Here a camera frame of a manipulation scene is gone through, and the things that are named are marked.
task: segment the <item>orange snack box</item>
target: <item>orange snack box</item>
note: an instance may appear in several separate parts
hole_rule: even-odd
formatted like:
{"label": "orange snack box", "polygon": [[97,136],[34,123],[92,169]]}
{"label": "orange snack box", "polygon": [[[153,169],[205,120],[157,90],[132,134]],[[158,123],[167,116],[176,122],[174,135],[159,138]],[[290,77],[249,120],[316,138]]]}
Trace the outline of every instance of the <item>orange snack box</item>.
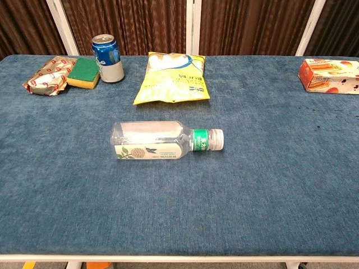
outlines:
{"label": "orange snack box", "polygon": [[359,62],[305,59],[298,77],[307,92],[359,94]]}

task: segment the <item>plastic water bottle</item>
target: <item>plastic water bottle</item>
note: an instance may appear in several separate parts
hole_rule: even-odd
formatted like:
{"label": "plastic water bottle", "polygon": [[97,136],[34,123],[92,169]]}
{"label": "plastic water bottle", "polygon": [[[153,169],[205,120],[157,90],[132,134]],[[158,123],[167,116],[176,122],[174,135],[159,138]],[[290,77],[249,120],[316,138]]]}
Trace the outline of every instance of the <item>plastic water bottle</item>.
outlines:
{"label": "plastic water bottle", "polygon": [[221,150],[221,129],[189,129],[181,122],[116,122],[110,138],[117,159],[179,159],[189,151]]}

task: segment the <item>soda can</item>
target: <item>soda can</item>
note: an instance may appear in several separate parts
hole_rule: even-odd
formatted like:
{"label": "soda can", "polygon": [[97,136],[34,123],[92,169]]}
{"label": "soda can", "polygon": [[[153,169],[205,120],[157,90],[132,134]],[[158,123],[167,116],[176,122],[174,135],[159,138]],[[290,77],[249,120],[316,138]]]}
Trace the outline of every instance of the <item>soda can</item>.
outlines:
{"label": "soda can", "polygon": [[119,58],[117,42],[112,35],[97,35],[92,38],[92,50],[104,82],[117,82],[123,79],[122,63]]}

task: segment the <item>kitchen sponge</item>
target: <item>kitchen sponge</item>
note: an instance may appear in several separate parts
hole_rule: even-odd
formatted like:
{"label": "kitchen sponge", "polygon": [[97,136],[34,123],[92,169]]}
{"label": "kitchen sponge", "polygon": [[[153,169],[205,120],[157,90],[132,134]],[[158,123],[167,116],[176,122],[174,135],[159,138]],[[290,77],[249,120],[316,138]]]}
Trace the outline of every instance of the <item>kitchen sponge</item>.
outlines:
{"label": "kitchen sponge", "polygon": [[71,73],[67,76],[67,84],[93,89],[99,80],[99,68],[94,60],[79,58]]}

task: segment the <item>yellow sponge layer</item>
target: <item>yellow sponge layer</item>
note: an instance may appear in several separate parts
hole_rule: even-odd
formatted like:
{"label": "yellow sponge layer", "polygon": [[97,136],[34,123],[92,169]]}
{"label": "yellow sponge layer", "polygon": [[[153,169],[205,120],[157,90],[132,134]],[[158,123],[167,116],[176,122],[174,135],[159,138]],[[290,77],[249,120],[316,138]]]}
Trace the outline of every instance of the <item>yellow sponge layer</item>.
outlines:
{"label": "yellow sponge layer", "polygon": [[85,89],[93,89],[96,86],[96,83],[98,82],[100,77],[100,74],[97,73],[95,76],[95,79],[93,81],[85,81],[85,80],[76,80],[74,78],[67,78],[67,84],[79,88],[85,88]]}

